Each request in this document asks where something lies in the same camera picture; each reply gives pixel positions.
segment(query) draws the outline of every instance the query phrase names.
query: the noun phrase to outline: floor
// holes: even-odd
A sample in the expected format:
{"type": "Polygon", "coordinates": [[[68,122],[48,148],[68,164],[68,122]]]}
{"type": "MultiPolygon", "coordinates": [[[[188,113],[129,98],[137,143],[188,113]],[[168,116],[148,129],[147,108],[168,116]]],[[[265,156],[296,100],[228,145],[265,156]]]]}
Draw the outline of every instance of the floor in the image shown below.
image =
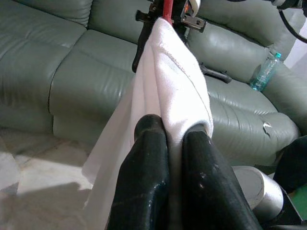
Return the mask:
{"type": "Polygon", "coordinates": [[[91,148],[0,128],[0,230],[85,229],[92,185],[81,167],[91,148]]]}

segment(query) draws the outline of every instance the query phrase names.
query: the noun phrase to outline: blue bottle cap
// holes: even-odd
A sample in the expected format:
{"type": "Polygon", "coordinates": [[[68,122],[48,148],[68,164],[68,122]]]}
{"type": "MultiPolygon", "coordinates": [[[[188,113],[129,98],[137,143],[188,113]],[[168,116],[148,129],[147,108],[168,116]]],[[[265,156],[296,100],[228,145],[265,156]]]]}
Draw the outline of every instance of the blue bottle cap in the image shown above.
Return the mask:
{"type": "Polygon", "coordinates": [[[275,54],[275,57],[276,57],[276,58],[281,58],[281,57],[282,57],[282,54],[276,53],[276,54],[275,54]]]}

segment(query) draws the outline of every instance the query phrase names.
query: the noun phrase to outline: sofa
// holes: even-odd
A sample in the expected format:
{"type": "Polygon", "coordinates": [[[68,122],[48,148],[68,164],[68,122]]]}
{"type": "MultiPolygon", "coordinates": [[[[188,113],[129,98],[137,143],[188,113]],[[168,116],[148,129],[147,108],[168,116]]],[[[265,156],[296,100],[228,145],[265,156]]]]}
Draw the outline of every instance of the sofa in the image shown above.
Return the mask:
{"type": "MultiPolygon", "coordinates": [[[[95,143],[125,89],[147,0],[0,0],[0,126],[95,143]]],[[[301,11],[286,10],[299,30],[301,11]]],[[[264,92],[248,83],[268,55],[295,38],[266,1],[202,0],[203,33],[187,45],[198,61],[227,71],[205,76],[213,141],[233,165],[272,165],[307,134],[307,82],[281,64],[264,92]]]]}

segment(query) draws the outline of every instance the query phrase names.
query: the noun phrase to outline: white towel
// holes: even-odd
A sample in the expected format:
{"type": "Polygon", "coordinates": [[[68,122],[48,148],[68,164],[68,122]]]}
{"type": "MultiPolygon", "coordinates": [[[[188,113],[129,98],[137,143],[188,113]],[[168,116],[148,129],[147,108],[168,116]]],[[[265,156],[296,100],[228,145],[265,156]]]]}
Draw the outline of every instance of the white towel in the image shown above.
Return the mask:
{"type": "Polygon", "coordinates": [[[185,132],[203,124],[213,132],[205,78],[196,58],[173,27],[158,19],[145,45],[135,79],[120,101],[83,167],[94,183],[85,207],[90,230],[104,229],[113,201],[119,168],[134,144],[134,128],[146,114],[161,116],[170,161],[170,229],[181,229],[180,170],[185,132]]]}

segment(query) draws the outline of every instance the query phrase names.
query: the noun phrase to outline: water bottle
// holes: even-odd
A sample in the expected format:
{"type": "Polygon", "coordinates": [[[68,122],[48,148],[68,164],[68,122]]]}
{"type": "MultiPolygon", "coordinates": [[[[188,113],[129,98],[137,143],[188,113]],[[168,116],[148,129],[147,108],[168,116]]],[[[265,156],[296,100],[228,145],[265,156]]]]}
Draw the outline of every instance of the water bottle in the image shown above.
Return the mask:
{"type": "Polygon", "coordinates": [[[280,62],[280,53],[276,53],[274,57],[270,57],[263,64],[259,74],[250,84],[251,88],[256,91],[262,91],[265,86],[269,83],[271,77],[276,71],[276,66],[280,62]]]}

